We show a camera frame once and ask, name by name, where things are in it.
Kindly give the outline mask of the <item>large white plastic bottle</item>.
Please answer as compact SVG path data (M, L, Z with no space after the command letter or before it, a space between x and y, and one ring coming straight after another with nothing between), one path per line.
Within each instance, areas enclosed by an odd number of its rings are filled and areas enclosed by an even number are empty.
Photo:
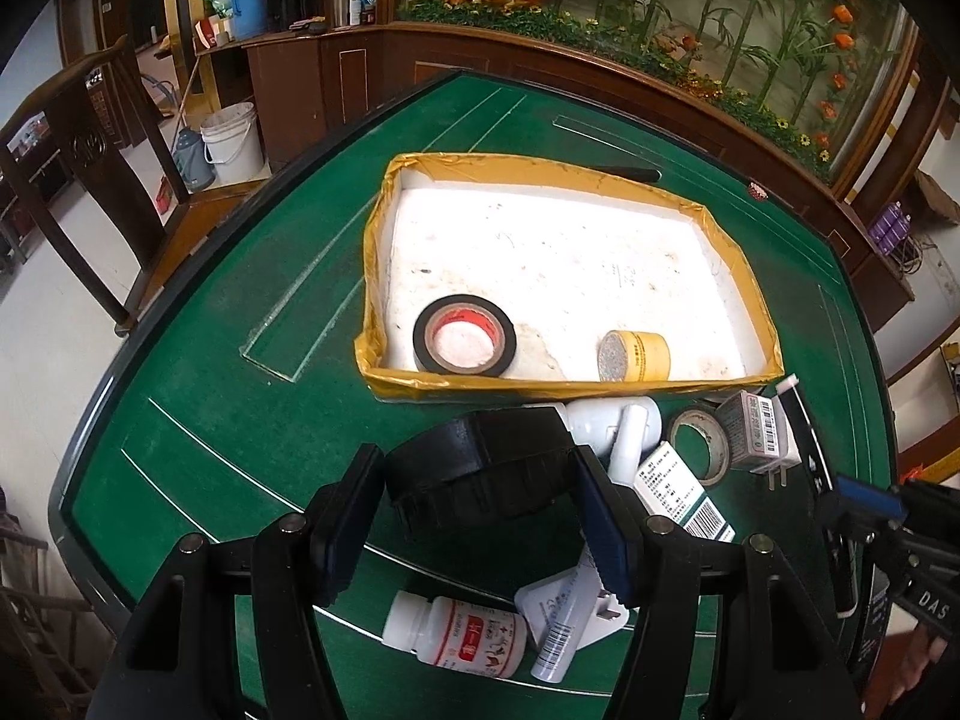
M568 433L578 445L589 445L599 458L607 458L619 432L623 411L628 406L643 408L647 416L641 452L646 454L659 444L662 436L662 415L651 397L581 398L569 403L555 403Z

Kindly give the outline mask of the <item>white flat charger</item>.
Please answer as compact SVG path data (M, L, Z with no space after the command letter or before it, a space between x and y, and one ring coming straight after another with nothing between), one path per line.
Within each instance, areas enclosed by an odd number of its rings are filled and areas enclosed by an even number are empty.
M630 611L604 587L587 548L573 569L517 590L514 605L526 620L537 650L550 634L562 631L571 634L573 647L584 649L621 631L630 617Z

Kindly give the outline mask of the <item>blue thermos jug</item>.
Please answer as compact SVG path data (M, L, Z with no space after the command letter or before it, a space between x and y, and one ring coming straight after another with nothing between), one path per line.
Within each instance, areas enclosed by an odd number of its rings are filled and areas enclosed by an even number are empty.
M252 39L267 31L267 0L231 0L231 32L236 41Z

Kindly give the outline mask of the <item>white marker tube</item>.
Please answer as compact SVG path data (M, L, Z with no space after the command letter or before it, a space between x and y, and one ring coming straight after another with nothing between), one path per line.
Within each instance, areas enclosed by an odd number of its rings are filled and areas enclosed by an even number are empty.
M628 406L623 411L619 432L610 452L608 479L620 486L630 486L640 465L641 444L647 416L643 408ZM530 674L544 683L558 684L563 681L579 642L583 639L589 619L596 611L596 603L602 590L601 576L589 548L584 548L569 581L565 600L553 613L547 637Z

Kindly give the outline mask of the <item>yellow tape roll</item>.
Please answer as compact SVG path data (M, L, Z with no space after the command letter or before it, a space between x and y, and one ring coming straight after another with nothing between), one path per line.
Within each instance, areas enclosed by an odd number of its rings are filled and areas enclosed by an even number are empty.
M659 333L610 330L597 344L599 379L662 382L670 376L670 349Z

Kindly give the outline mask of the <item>artificial flower planter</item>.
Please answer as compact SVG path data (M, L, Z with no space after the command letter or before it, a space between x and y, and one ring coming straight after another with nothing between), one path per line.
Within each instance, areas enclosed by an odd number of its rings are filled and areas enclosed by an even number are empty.
M398 0L397 15L619 62L724 110L822 179L908 29L896 0Z

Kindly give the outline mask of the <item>black pen on table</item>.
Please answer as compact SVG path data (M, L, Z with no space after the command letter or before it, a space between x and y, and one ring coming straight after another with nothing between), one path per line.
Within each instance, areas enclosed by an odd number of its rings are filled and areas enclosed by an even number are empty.
M662 172L659 169L651 169L651 167L599 166L597 172L622 177L622 179L638 184L657 184L662 177Z

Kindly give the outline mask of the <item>white green medicine box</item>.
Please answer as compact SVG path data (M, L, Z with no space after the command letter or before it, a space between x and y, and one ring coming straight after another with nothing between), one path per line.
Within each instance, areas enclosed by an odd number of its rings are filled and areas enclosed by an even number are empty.
M734 541L736 532L731 523L669 442L661 442L641 461L633 489L649 515L667 517L697 538Z

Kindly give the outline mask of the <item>yellow taped foam tray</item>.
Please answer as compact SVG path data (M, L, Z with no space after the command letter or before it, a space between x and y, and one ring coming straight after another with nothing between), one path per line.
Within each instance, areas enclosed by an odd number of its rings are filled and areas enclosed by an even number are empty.
M355 361L381 398L524 400L757 387L784 374L747 255L698 202L560 161L399 154L363 229ZM449 294L498 305L517 351L500 377L420 371L416 317ZM599 379L610 330L659 333L662 382Z

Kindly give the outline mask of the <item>white bottle red label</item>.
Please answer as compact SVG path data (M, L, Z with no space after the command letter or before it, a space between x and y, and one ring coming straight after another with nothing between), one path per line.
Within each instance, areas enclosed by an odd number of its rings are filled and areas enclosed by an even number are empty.
M523 661L527 624L512 611L398 592L382 629L382 644L411 653L430 667L506 679Z

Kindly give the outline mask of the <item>white plug adapter barcode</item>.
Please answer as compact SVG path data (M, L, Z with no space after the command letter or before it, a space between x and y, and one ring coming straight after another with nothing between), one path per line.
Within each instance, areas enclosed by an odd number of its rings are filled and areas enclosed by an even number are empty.
M732 470L763 476L770 491L784 488L800 455L779 398L739 392L719 405L716 418L726 431Z

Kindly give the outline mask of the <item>black marker pen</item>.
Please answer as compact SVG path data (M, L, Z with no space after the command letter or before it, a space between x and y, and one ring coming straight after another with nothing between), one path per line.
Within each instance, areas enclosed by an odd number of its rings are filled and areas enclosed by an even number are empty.
M818 440L817 431L807 410L800 380L789 374L776 384L776 396L781 403L789 427L793 431L800 460L811 483L815 504L825 504L835 490L835 480ZM838 619L848 619L857 608L856 561L850 539L835 525L822 525L823 543L827 550L828 575L832 581L835 613Z

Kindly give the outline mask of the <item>black ribbed plastic block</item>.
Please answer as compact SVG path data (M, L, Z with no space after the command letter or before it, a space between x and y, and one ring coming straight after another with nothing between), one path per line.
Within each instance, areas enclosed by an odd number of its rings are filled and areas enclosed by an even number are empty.
M386 455L386 493L412 561L451 585L509 600L578 561L565 486L573 436L553 406L473 411Z

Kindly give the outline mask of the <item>beige masking tape roll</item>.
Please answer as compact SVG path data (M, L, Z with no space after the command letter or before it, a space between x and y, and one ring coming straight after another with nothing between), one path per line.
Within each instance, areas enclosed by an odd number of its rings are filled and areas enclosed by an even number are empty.
M667 440L705 488L721 483L731 468L726 429L706 410L680 411L670 423Z

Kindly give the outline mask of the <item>grey blue watering can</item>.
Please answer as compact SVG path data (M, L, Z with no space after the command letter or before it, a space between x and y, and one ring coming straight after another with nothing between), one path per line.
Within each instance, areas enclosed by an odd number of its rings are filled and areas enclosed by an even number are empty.
M190 193L202 192L213 184L215 172L206 160L205 143L192 128L181 128L174 138L172 161Z

